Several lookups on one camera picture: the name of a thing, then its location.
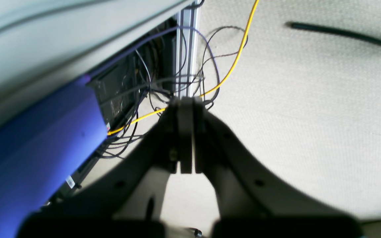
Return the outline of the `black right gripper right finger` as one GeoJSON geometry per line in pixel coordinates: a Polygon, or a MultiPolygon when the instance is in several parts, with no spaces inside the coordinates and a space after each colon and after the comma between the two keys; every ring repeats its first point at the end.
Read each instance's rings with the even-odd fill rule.
{"type": "Polygon", "coordinates": [[[363,238],[351,215],[303,193],[264,166],[193,99],[195,170],[212,184],[214,238],[363,238]]]}

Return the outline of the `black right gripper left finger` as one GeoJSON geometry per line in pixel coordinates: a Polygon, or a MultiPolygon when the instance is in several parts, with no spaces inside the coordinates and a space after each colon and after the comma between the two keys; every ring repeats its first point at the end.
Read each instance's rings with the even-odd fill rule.
{"type": "Polygon", "coordinates": [[[82,192],[32,214],[18,238],[169,238],[168,179],[192,173],[194,99],[174,100],[120,164],[82,192]]]}

